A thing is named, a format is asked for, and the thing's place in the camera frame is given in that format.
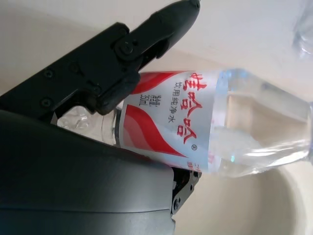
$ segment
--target white surface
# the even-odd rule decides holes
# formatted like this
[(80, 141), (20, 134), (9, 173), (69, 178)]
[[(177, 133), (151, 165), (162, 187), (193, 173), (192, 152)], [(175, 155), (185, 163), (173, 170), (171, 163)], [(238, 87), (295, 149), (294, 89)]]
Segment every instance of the white surface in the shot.
[[(7, 0), (13, 7), (29, 9), (33, 18), (72, 22), (94, 28), (94, 32), (116, 21), (134, 28), (173, 1)], [(313, 61), (300, 61), (291, 48), (293, 28), (303, 1), (202, 0), (196, 24), (175, 48), (230, 67), (245, 68), (293, 93), (301, 91), (302, 97), (313, 100)]]
[[(1, 1), (0, 93), (111, 23), (119, 20), (134, 28), (169, 2)], [(297, 0), (202, 0), (197, 23), (176, 49), (244, 67), (295, 94), (313, 99), (310, 75), (313, 64), (297, 61), (291, 51), (292, 27), (299, 6)], [(218, 63), (172, 50), (146, 70), (220, 67)], [(206, 175), (175, 216), (177, 234), (311, 235), (311, 179), (313, 169), (307, 163), (235, 180)]]

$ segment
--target screw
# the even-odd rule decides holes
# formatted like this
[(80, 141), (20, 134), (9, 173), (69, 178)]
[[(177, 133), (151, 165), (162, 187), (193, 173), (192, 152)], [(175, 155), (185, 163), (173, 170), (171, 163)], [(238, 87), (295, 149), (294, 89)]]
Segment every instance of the screw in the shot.
[(119, 32), (120, 32), (120, 34), (122, 34), (122, 35), (126, 35), (126, 34), (127, 34), (127, 31), (126, 31), (125, 28), (120, 28)]
[(199, 178), (199, 173), (197, 173), (196, 171), (194, 172), (194, 177), (195, 178)]
[(49, 69), (46, 69), (46, 70), (44, 71), (44, 76), (45, 76), (46, 78), (52, 78), (52, 77), (53, 77), (53, 71), (52, 71), (52, 70), (49, 70)]
[(177, 211), (179, 208), (179, 200), (176, 199), (175, 202), (174, 202), (174, 210)]
[(128, 42), (125, 42), (120, 49), (125, 55), (130, 55), (133, 52), (133, 47)]
[(139, 45), (139, 42), (137, 40), (133, 40), (133, 45), (137, 47)]
[(50, 98), (44, 98), (40, 101), (41, 106), (48, 108), (52, 105), (52, 100)]

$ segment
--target red wave pattern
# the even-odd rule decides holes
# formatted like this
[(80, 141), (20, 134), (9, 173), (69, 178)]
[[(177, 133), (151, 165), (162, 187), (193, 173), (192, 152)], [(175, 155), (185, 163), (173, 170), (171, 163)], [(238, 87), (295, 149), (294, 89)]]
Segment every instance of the red wave pattern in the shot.
[[(129, 118), (136, 121), (138, 126), (134, 126), (134, 123), (131, 120), (127, 120)], [(163, 139), (151, 117), (138, 107), (127, 105), (124, 129), (128, 132), (133, 143), (133, 146), (131, 147), (185, 157), (181, 153), (174, 150)]]
[(126, 116), (124, 120), (124, 144), (129, 147), (139, 149), (153, 150), (146, 142), (145, 137), (141, 131), (139, 124), (131, 116)]
[(140, 82), (136, 86), (132, 94), (140, 94), (151, 90), (166, 79), (181, 73), (181, 71), (173, 72), (143, 72), (140, 74)]

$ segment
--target red chinese characters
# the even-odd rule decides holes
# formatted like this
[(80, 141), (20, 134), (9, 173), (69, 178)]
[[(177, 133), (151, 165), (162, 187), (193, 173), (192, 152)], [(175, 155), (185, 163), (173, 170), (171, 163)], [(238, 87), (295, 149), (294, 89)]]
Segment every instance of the red chinese characters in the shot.
[[(198, 91), (200, 89), (204, 89), (207, 86), (206, 84), (201, 83), (201, 80), (203, 79), (202, 74), (193, 73), (189, 79), (190, 80), (185, 80), (183, 85), (184, 91), (186, 91), (187, 88), (197, 89)], [(195, 109), (202, 108), (202, 105), (196, 100), (195, 92), (188, 92), (187, 94), (188, 98), (183, 99), (180, 105), (181, 110), (188, 110), (187, 117), (183, 120), (184, 125), (179, 125), (177, 128), (177, 135), (181, 137), (184, 136), (184, 144), (191, 137), (195, 139), (197, 138), (197, 134), (191, 128), (190, 115)]]
[(208, 158), (209, 163), (210, 164), (214, 163), (214, 159), (215, 159), (215, 156), (212, 153), (209, 152), (209, 158)]
[(194, 166), (193, 166), (192, 162), (187, 162), (187, 166), (190, 170), (194, 170)]
[(197, 91), (200, 90), (201, 88), (206, 88), (206, 84), (201, 84), (200, 80), (203, 79), (202, 74), (197, 74), (197, 73), (193, 73), (190, 76), (191, 80), (185, 80), (185, 84), (182, 87), (184, 91), (187, 90), (187, 88), (197, 88)]
[(199, 102), (196, 101), (195, 93), (194, 92), (188, 92), (188, 99), (183, 99), (182, 104), (180, 106), (181, 109), (188, 109), (187, 117), (190, 116), (190, 114), (196, 109), (196, 108), (202, 108), (202, 105), (199, 104)]
[(190, 138), (197, 138), (196, 133), (191, 129), (191, 120), (184, 118), (184, 126), (179, 125), (177, 128), (177, 135), (179, 136), (185, 136), (184, 137), (184, 144), (186, 143), (186, 141)]

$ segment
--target water bottle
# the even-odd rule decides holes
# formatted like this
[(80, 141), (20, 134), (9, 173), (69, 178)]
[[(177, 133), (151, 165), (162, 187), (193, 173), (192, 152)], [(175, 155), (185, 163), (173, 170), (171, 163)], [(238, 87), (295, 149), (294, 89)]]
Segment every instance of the water bottle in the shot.
[(309, 103), (242, 69), (143, 73), (110, 114), (86, 115), (89, 125), (77, 125), (69, 114), (59, 126), (222, 176), (255, 174), (310, 155)]
[(306, 0), (304, 10), (295, 26), (293, 47), (300, 58), (313, 58), (313, 0)]

